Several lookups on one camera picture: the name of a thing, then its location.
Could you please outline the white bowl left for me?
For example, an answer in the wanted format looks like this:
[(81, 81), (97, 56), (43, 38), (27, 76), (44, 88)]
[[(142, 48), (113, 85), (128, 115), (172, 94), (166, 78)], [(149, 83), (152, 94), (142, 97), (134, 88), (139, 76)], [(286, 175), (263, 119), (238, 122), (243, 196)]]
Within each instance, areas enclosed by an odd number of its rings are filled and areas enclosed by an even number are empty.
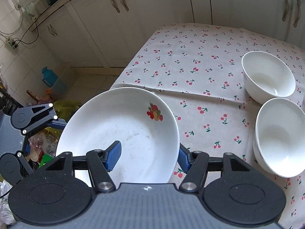
[(259, 104), (273, 98), (287, 98), (296, 89), (294, 75), (276, 56), (251, 51), (241, 59), (244, 86), (250, 97)]

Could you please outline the small white fruit-print dish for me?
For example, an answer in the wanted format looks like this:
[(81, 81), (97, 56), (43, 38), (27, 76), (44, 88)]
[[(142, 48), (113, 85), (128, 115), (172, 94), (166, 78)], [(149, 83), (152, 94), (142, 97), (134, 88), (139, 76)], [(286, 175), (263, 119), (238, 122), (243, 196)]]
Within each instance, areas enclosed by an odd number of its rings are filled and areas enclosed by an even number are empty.
[(169, 106), (136, 87), (103, 92), (82, 105), (63, 130), (56, 153), (84, 156), (121, 142), (121, 156), (110, 177), (122, 182), (167, 183), (178, 158), (179, 130)]

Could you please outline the blue plastic jug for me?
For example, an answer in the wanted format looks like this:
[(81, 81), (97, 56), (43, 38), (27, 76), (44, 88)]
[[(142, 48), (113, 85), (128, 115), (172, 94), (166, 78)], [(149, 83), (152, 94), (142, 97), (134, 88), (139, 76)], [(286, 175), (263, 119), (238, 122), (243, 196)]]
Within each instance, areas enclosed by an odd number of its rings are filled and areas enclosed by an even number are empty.
[(43, 67), (41, 73), (43, 74), (43, 83), (49, 87), (52, 87), (58, 79), (58, 76), (47, 67)]

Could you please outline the white power strip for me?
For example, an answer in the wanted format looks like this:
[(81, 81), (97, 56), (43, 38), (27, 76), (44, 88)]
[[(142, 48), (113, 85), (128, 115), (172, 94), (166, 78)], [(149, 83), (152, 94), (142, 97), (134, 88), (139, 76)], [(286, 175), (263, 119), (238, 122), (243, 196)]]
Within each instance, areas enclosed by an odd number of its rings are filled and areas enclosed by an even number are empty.
[(7, 37), (6, 38), (6, 43), (8, 44), (8, 46), (10, 46), (13, 50), (16, 50), (18, 48), (18, 43), (16, 40), (14, 40), (11, 37)]

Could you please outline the cherry-print tablecloth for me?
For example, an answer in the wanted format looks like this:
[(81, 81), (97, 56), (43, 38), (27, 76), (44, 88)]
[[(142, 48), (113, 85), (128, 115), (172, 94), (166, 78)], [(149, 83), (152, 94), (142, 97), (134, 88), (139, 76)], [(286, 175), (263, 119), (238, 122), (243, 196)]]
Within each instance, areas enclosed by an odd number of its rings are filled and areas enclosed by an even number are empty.
[(261, 105), (247, 93), (242, 57), (252, 51), (275, 56), (293, 74), (288, 107), (273, 110), (274, 133), (288, 141), (304, 163), (304, 50), (243, 28), (171, 24), (158, 28), (113, 84), (149, 90), (170, 107), (180, 142), (212, 157), (232, 152), (259, 170), (253, 152)]

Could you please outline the white kitchen cabinets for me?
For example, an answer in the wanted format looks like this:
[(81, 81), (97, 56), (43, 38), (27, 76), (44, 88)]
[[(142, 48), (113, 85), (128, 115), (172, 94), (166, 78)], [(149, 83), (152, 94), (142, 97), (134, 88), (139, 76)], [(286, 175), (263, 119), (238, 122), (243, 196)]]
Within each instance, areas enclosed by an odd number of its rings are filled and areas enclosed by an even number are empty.
[(40, 37), (75, 67), (124, 68), (162, 25), (241, 27), (304, 46), (304, 0), (58, 0)]

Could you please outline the white floral bowl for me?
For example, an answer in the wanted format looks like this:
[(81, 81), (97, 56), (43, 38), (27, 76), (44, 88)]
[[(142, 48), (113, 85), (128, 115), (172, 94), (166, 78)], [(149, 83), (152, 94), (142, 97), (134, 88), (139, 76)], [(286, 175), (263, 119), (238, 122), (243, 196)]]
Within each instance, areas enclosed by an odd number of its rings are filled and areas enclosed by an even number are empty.
[(304, 111), (294, 102), (273, 98), (260, 108), (253, 151), (268, 173), (291, 178), (304, 171)]

